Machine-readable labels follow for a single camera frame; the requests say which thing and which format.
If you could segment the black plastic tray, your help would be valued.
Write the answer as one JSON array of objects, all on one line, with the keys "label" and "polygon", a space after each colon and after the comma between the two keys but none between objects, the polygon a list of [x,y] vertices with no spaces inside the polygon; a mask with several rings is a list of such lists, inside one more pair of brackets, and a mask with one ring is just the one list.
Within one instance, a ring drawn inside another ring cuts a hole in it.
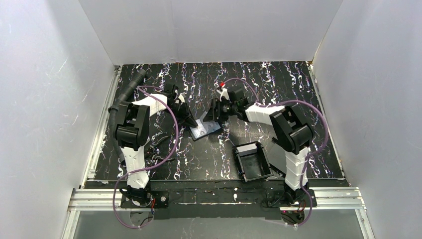
[{"label": "black plastic tray", "polygon": [[243,180],[245,182],[250,182],[264,180],[273,176],[264,146],[258,141],[245,144],[250,143],[255,143],[257,145],[257,152],[255,154],[239,157],[235,152],[238,145],[235,145],[232,148],[234,159],[238,163]]}]

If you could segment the white credit card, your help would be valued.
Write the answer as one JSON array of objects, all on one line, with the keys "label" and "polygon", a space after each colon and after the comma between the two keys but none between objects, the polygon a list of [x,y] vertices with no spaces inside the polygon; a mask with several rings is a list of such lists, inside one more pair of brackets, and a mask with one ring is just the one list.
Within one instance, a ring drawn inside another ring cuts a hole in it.
[{"label": "white credit card", "polygon": [[196,120],[198,126],[195,128],[195,132],[197,134],[204,134],[206,132],[206,129],[200,119]]}]

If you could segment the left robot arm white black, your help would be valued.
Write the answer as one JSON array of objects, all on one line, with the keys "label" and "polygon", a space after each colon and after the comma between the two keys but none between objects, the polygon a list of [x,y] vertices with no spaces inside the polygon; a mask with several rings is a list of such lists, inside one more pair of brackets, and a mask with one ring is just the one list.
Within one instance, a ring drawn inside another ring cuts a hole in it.
[{"label": "left robot arm white black", "polygon": [[197,127],[188,104],[174,84],[165,84],[159,92],[137,102],[128,102],[135,86],[126,87],[109,108],[109,127],[115,139],[114,145],[128,171],[127,188],[120,192],[130,199],[147,199],[149,181],[145,170],[145,145],[149,142],[150,117],[160,111],[169,112],[177,120],[176,125]]}]

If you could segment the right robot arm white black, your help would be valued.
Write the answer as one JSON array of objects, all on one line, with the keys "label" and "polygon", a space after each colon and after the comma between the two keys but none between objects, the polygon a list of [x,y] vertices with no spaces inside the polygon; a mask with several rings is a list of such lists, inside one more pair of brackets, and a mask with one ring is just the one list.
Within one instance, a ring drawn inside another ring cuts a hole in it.
[{"label": "right robot arm white black", "polygon": [[242,89],[219,87],[217,92],[219,97],[211,100],[204,121],[223,123],[230,116],[237,116],[245,122],[272,126],[276,135],[275,143],[285,151],[287,172],[284,197],[289,203],[301,200],[308,189],[306,157],[310,154],[310,143],[315,135],[304,115],[295,106],[286,104],[253,104]]}]

